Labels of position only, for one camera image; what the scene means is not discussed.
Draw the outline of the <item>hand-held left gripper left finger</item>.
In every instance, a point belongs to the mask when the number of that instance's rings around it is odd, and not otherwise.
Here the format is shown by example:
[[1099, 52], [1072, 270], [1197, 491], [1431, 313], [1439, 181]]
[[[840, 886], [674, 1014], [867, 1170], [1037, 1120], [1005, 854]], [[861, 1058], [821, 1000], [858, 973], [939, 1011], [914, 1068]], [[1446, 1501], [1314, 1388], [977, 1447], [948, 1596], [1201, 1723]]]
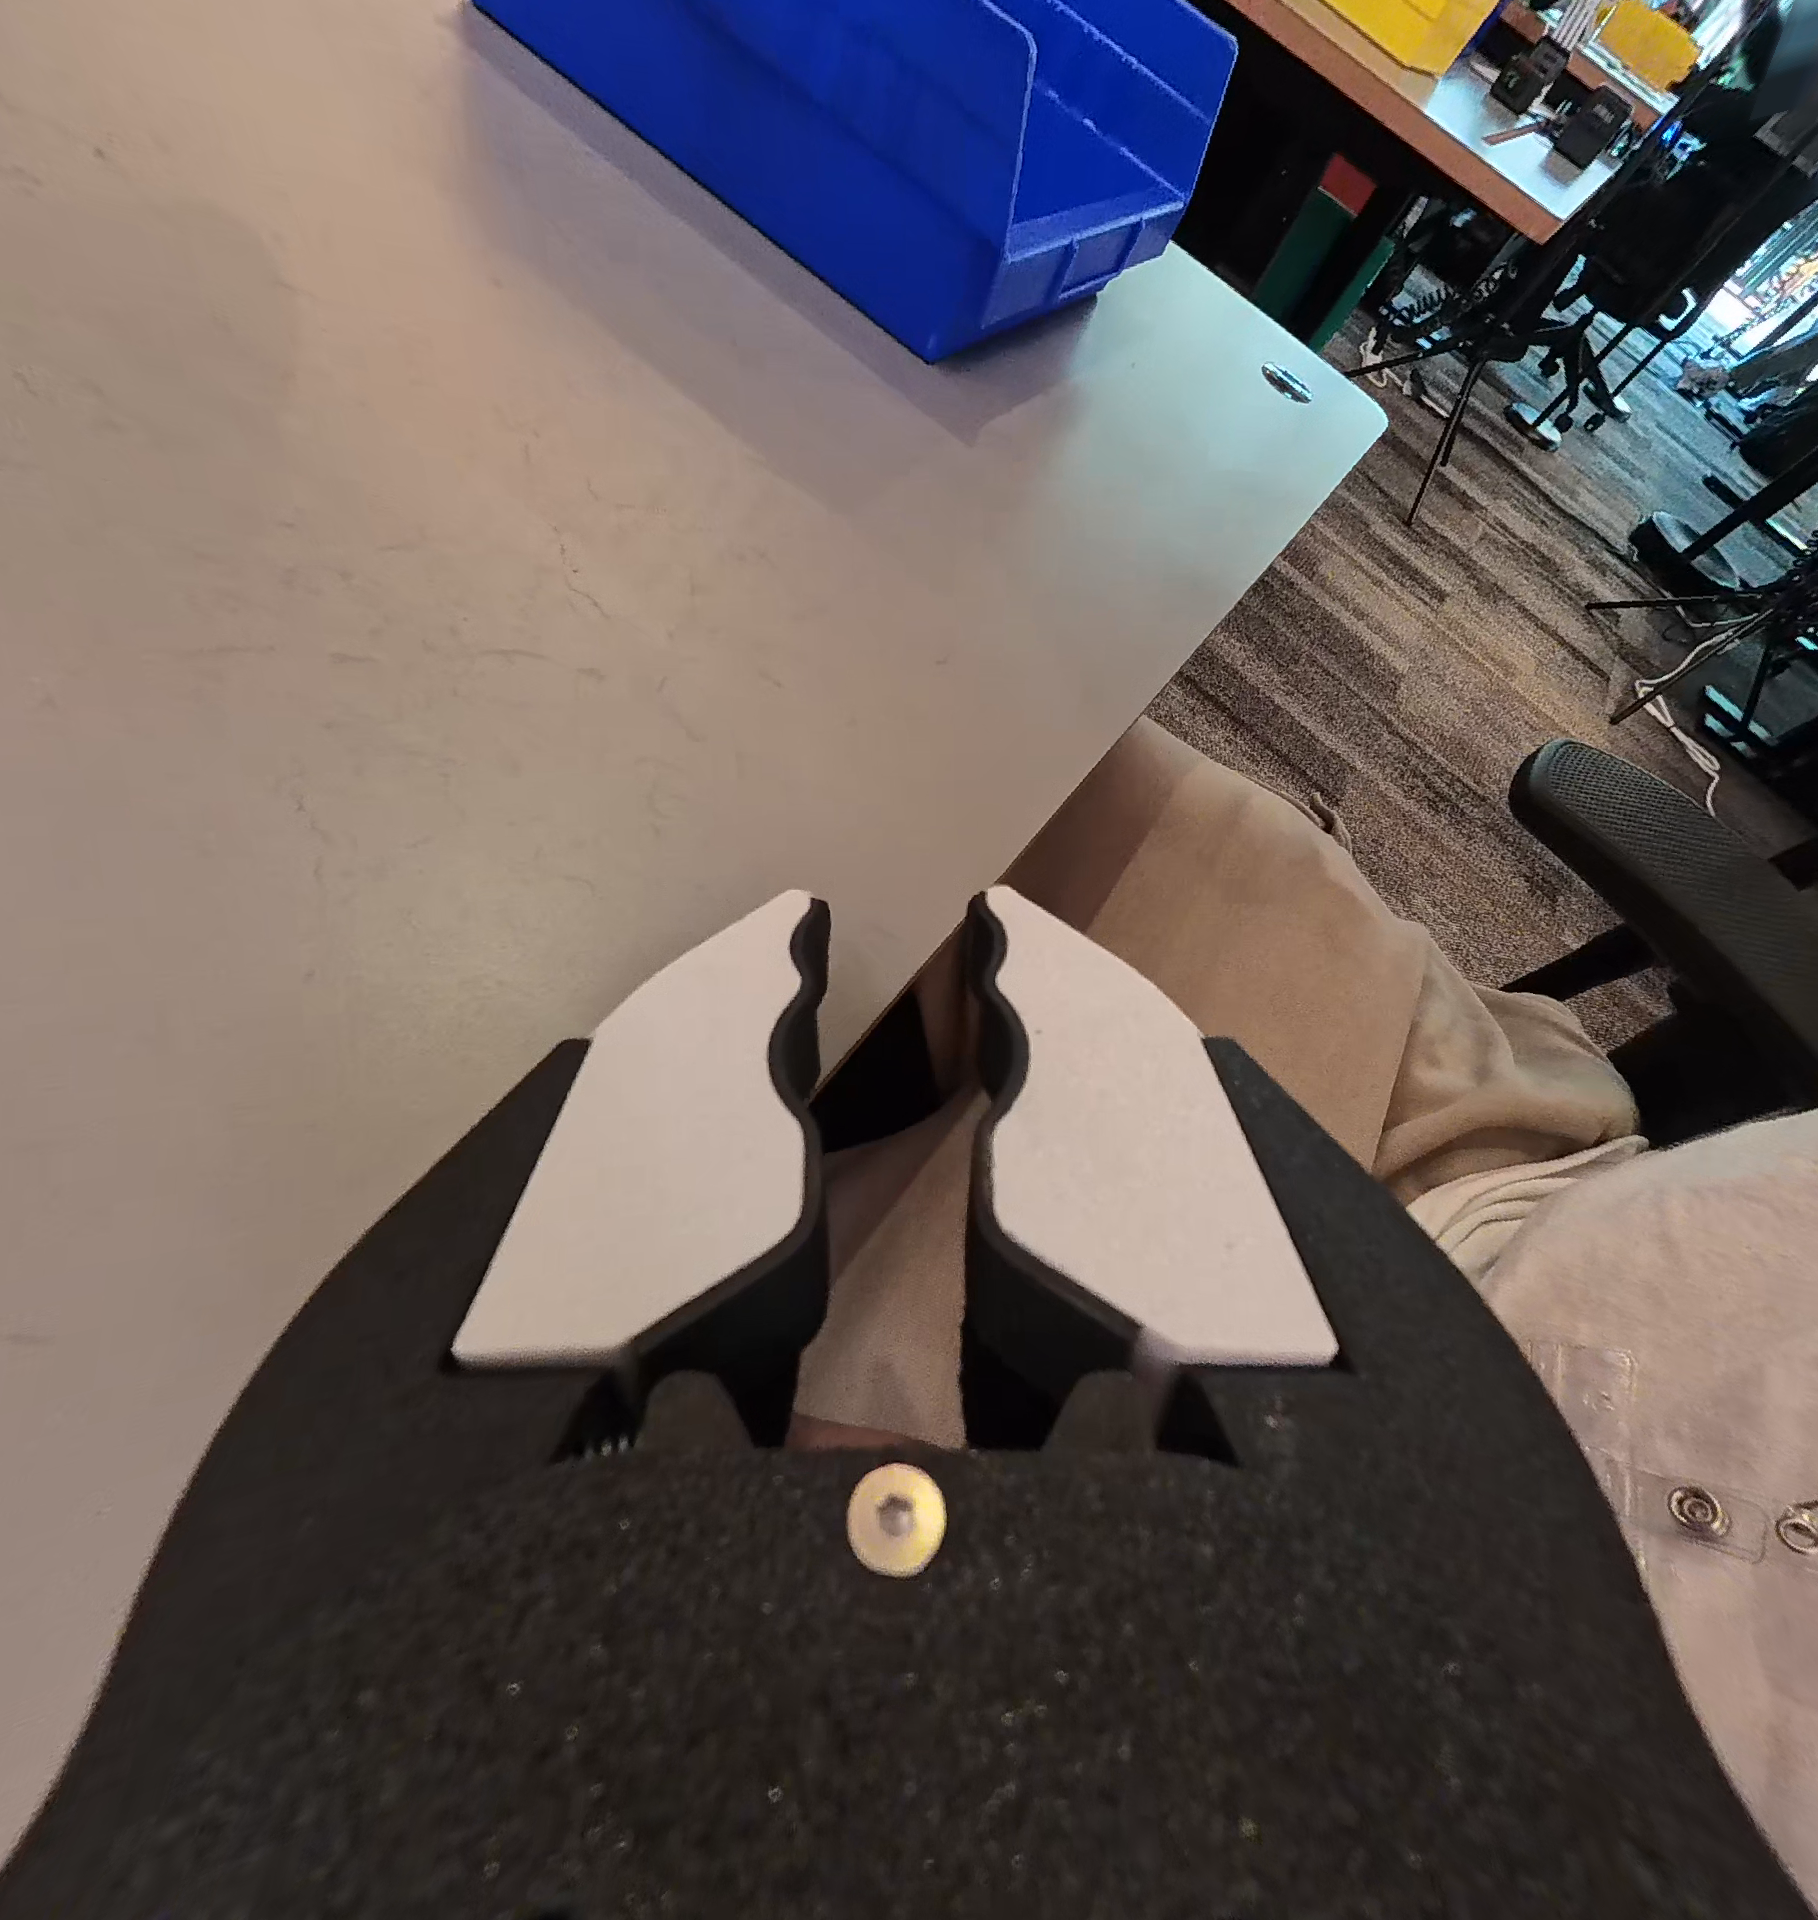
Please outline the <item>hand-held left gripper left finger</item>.
[[579, 1373], [640, 1419], [673, 1378], [779, 1448], [828, 1305], [830, 905], [774, 894], [598, 1027], [466, 1311], [466, 1376]]

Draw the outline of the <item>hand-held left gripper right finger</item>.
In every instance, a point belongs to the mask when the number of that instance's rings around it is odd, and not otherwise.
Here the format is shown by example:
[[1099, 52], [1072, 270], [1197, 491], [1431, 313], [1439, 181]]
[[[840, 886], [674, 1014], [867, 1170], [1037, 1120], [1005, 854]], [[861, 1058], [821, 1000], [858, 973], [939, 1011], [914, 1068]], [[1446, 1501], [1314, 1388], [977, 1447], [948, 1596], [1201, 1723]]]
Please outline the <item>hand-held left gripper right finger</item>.
[[970, 905], [987, 1112], [966, 1336], [1050, 1434], [1225, 1456], [1214, 1378], [1325, 1376], [1339, 1339], [1209, 1039], [1148, 975], [999, 883]]

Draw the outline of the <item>blue plastic bin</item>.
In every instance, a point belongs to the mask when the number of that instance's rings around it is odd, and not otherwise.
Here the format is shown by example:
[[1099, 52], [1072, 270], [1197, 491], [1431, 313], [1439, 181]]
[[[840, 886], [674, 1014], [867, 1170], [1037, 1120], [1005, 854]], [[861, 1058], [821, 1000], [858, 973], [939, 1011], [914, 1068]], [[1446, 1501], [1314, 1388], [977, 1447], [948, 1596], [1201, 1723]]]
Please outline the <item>blue plastic bin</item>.
[[1158, 258], [1237, 62], [1185, 2], [476, 11], [923, 363]]

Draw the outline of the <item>person's white shirt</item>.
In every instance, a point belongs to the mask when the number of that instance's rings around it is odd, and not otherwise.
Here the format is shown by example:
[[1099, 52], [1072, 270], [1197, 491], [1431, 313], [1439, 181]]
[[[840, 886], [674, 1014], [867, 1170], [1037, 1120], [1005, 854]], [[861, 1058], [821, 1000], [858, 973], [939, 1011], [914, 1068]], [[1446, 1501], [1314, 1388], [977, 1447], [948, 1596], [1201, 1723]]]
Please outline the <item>person's white shirt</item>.
[[1818, 1109], [1577, 1176], [1477, 1288], [1563, 1373], [1683, 1691], [1818, 1914]]

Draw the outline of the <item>black office chair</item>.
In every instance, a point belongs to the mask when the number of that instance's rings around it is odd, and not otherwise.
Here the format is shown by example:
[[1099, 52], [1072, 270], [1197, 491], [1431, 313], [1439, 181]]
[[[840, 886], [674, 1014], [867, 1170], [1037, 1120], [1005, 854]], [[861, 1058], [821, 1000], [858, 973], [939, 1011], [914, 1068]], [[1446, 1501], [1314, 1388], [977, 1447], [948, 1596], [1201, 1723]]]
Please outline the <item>black office chair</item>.
[[1618, 915], [1509, 990], [1567, 1003], [1667, 975], [1665, 1019], [1611, 1051], [1650, 1146], [1818, 1109], [1818, 835], [1765, 858], [1669, 784], [1572, 739], [1521, 763], [1509, 808]]

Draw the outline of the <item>yellow plastic bin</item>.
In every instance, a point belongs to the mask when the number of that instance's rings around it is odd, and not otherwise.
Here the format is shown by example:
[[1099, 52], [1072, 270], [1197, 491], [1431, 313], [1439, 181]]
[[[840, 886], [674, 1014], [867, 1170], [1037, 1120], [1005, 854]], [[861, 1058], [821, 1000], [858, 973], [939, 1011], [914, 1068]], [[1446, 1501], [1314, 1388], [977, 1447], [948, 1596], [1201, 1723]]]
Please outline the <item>yellow plastic bin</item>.
[[1646, 2], [1602, 5], [1594, 44], [1624, 73], [1660, 92], [1679, 90], [1698, 60], [1698, 46], [1682, 19]]
[[1500, 2], [1334, 0], [1325, 7], [1390, 60], [1427, 77], [1444, 75]]

